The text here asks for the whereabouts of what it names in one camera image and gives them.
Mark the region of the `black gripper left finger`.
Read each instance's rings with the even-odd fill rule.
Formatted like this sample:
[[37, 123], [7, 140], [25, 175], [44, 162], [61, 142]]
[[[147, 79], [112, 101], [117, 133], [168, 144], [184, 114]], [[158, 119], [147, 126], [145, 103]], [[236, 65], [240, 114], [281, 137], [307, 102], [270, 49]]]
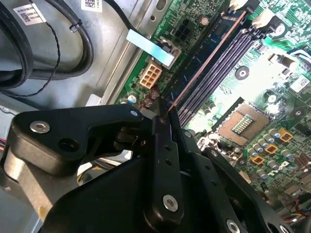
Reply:
[[44, 223], [65, 194], [137, 158], [179, 162], [169, 117], [129, 104], [54, 109], [13, 118], [3, 170]]

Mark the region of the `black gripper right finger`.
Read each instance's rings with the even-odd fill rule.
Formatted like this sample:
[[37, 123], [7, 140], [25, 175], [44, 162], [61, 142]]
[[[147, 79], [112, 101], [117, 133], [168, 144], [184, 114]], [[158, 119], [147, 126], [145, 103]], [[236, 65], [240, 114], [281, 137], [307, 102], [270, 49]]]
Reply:
[[291, 233], [293, 230], [215, 149], [200, 150], [169, 111], [181, 170], [190, 176], [190, 193], [199, 219], [211, 233]]

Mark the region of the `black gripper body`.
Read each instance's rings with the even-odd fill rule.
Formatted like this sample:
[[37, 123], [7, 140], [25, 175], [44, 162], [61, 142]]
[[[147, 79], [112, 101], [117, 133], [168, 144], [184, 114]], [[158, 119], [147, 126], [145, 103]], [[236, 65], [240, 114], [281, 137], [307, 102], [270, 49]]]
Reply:
[[216, 233], [214, 212], [196, 181], [172, 159], [137, 158], [61, 197], [44, 233]]

